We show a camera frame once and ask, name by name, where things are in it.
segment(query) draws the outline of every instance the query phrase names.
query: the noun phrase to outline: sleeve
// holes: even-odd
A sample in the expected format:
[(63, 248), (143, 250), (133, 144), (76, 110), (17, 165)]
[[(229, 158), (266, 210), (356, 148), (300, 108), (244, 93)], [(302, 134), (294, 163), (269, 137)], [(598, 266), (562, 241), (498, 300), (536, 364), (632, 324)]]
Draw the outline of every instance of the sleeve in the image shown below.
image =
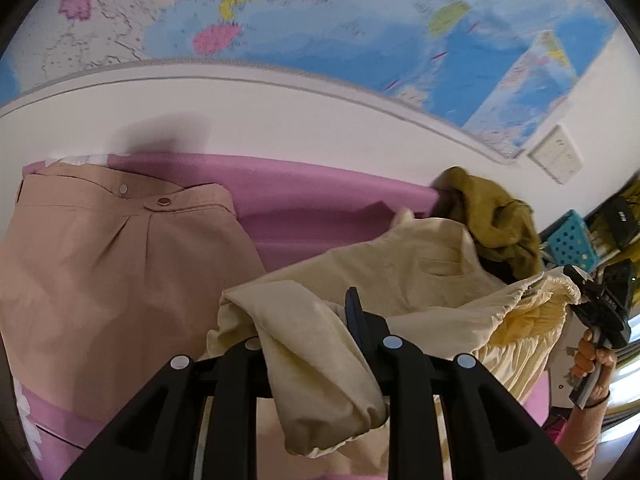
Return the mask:
[(595, 457), (608, 400), (607, 396), (595, 406), (584, 410), (574, 408), (558, 441), (558, 448), (582, 478), (587, 478)]

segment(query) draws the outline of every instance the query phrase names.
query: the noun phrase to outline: human hand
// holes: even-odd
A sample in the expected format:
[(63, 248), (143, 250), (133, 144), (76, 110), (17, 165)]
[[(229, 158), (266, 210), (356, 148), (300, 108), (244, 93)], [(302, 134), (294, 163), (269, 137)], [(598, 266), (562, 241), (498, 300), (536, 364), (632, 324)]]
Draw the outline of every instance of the human hand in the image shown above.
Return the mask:
[(599, 362), (602, 365), (600, 377), (587, 400), (586, 408), (595, 406), (607, 398), (609, 384), (617, 362), (616, 353), (613, 350), (608, 348), (595, 349), (591, 339), (593, 339), (593, 333), (591, 330), (587, 330), (583, 338), (580, 339), (578, 351), (574, 356), (575, 365), (571, 368), (571, 373), (574, 376), (583, 378), (595, 370), (595, 362)]

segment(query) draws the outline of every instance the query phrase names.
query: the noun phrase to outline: cream garment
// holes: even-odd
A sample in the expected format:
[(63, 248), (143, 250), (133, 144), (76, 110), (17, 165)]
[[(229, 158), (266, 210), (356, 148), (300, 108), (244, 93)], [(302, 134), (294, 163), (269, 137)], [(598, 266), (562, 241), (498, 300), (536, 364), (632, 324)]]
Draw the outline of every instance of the cream garment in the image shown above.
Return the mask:
[[(371, 242), (331, 250), (226, 291), (220, 331), (207, 335), (207, 354), (260, 336), (290, 452), (317, 456), (385, 420), (380, 390), (344, 325), (349, 286), (358, 288), (365, 310), (386, 317), (392, 333), (441, 358), (472, 352), (518, 400), (545, 367), (565, 305), (580, 299), (559, 271), (504, 286), (482, 270), (464, 225), (416, 220), (408, 213)], [(261, 478), (273, 478), (265, 469), (278, 470), (280, 478), (386, 471), (387, 425), (314, 460), (277, 454), (282, 434), (270, 402), (261, 401), (258, 413), (258, 441), (269, 435), (273, 443), (268, 453), (258, 446)], [(443, 450), (446, 461), (444, 441)]]

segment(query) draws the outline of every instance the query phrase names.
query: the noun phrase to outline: elastic waistband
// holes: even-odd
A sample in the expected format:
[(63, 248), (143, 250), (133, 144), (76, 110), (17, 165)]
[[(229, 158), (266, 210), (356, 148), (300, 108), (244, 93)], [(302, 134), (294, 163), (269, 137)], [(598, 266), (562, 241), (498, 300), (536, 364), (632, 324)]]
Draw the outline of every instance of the elastic waistband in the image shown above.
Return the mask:
[(116, 216), (219, 206), (235, 215), (231, 193), (219, 184), (185, 189), (149, 176), (60, 162), (25, 176), (17, 205), (81, 207)]

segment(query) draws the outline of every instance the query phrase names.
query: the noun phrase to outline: light switch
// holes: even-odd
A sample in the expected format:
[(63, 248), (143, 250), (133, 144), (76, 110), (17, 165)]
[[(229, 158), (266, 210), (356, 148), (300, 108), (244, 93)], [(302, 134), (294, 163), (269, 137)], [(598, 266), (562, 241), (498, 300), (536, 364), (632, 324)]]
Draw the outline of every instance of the light switch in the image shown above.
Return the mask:
[(558, 184), (569, 182), (583, 167), (578, 151), (560, 124), (554, 127), (529, 156)]

